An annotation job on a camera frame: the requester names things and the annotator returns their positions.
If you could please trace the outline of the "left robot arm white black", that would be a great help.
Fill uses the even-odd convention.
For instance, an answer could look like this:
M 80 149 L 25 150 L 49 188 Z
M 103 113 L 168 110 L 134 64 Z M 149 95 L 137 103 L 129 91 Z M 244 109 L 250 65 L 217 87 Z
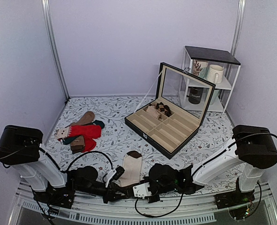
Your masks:
M 92 166 L 62 170 L 45 150 L 40 130 L 5 126 L 0 137 L 0 162 L 13 167 L 32 188 L 34 199 L 48 205 L 71 208 L 76 191 L 101 196 L 104 203 L 134 197 L 140 174 L 125 166 L 109 171 L 103 181 Z

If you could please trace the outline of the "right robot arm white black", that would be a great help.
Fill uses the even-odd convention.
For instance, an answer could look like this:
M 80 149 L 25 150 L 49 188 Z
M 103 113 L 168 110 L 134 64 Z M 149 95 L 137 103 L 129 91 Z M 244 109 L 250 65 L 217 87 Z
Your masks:
M 205 187 L 228 169 L 245 164 L 244 172 L 236 181 L 236 189 L 229 195 L 234 204 L 254 199 L 257 181 L 264 171 L 277 163 L 277 135 L 265 127 L 237 125 L 233 136 L 206 160 L 175 170 L 168 165 L 154 164 L 146 177 L 146 197 L 157 201 L 159 194 L 176 191 L 190 195 Z

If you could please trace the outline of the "cream brown striped sock pair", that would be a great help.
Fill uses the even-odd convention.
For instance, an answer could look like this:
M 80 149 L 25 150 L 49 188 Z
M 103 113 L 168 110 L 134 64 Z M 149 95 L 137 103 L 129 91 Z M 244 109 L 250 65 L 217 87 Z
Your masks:
M 121 187 L 127 187 L 139 183 L 142 167 L 141 153 L 135 150 L 127 152 L 124 156 L 122 167 L 125 171 L 119 178 L 119 184 Z

